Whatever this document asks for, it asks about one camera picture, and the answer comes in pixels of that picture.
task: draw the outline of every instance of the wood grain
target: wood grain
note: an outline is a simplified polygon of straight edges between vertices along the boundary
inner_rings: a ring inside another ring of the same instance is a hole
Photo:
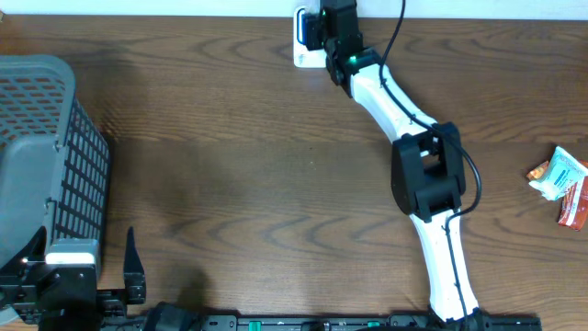
[[[381,50],[393,23],[363,19],[366,43]],[[390,193],[390,144],[324,71],[294,68],[290,29],[270,18],[5,17],[0,52],[62,57],[116,139],[102,288],[122,286],[134,226],[146,307],[426,308],[420,243]],[[556,144],[588,158],[587,55],[585,23],[409,19],[389,60],[417,105],[459,126],[481,169],[482,203],[462,223],[481,306],[538,314],[545,330],[588,329],[588,239],[558,227],[560,205],[524,173]]]

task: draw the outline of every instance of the white wall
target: white wall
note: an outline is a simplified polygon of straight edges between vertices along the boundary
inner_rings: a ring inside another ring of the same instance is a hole
[[[0,0],[7,14],[290,17],[318,0]],[[396,17],[401,0],[358,0],[362,17]],[[406,17],[588,20],[588,0],[407,0]]]

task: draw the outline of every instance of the green connector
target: green connector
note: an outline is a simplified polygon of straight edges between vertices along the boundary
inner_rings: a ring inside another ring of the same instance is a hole
[[[261,322],[249,322],[249,331],[261,331]]]

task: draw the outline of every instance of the snack wrapper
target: snack wrapper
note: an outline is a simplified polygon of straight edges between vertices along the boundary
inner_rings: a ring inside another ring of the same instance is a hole
[[[583,166],[588,167],[588,162],[580,161]],[[548,170],[549,161],[546,161],[531,170],[526,177],[530,180],[540,179]],[[571,229],[580,231],[588,219],[588,177],[571,186],[570,190],[563,197],[561,214],[558,224],[568,226]]]
[[[543,176],[531,180],[529,185],[539,190],[545,199],[557,200],[586,176],[588,168],[558,146]]]

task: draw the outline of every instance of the mesh basket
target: mesh basket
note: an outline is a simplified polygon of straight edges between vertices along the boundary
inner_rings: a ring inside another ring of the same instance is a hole
[[[102,239],[110,153],[74,90],[57,58],[0,56],[0,267],[41,226]]]

